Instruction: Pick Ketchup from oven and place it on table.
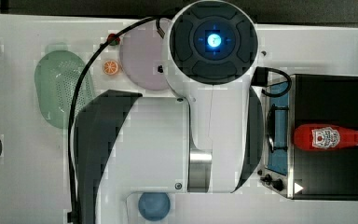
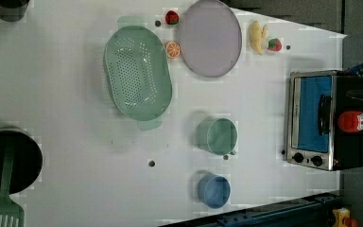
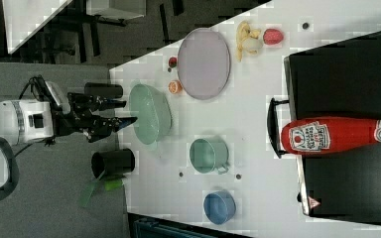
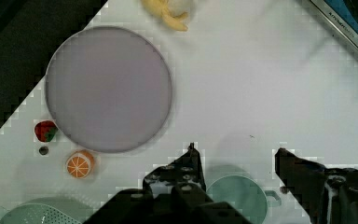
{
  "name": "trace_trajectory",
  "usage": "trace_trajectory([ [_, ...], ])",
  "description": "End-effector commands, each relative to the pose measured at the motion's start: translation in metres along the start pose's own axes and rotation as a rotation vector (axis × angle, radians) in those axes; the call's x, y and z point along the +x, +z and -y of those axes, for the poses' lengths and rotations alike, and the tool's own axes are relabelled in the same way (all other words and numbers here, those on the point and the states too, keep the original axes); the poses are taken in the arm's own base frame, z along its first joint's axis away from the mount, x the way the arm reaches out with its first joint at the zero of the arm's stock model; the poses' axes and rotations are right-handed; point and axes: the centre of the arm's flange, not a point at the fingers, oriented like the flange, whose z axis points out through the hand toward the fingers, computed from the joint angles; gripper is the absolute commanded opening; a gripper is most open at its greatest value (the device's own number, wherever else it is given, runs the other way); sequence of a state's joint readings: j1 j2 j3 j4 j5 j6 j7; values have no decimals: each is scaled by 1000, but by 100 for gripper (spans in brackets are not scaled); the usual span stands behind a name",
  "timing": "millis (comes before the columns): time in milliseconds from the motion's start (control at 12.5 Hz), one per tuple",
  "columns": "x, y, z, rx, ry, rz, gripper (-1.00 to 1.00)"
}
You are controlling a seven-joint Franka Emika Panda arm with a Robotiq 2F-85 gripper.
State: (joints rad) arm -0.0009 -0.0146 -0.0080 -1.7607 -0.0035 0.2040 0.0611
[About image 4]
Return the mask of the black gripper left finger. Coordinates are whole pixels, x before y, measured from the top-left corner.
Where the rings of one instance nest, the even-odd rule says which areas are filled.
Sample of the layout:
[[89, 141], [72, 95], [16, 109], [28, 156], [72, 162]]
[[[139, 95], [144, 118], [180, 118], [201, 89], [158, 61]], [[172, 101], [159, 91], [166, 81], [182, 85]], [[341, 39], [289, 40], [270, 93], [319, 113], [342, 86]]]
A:
[[229, 203], [206, 193], [200, 153], [189, 145], [184, 155], [159, 166], [139, 189], [124, 189], [83, 224], [249, 224]]

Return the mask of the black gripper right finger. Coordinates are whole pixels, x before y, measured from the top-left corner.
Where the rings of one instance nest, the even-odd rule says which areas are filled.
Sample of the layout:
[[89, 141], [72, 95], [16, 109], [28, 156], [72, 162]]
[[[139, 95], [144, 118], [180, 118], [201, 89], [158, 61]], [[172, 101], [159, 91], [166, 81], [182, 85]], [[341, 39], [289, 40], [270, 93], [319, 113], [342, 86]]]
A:
[[296, 198], [311, 224], [358, 224], [358, 169], [327, 168], [280, 148], [275, 173], [281, 192]]

